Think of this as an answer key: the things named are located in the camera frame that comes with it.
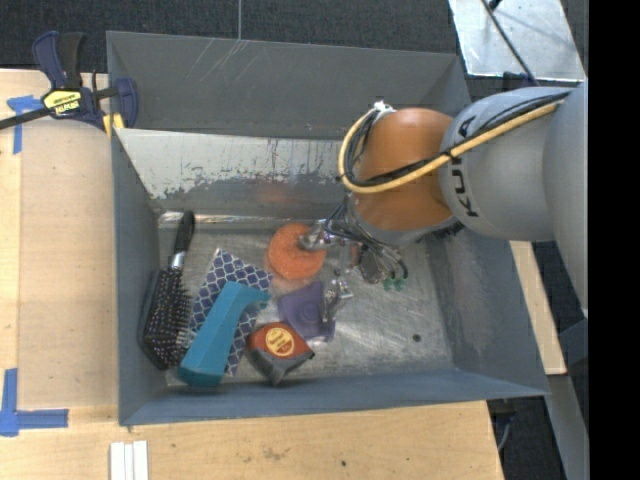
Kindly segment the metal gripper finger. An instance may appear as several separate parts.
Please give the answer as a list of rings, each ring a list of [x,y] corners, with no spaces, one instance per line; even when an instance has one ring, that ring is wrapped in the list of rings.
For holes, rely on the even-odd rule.
[[[314,223],[298,238],[298,245],[306,251],[328,251],[343,246],[345,238],[328,231],[324,223]]]
[[[325,288],[323,295],[323,306],[321,310],[322,321],[326,324],[333,322],[338,310],[353,297],[354,294],[345,279],[332,279]]]

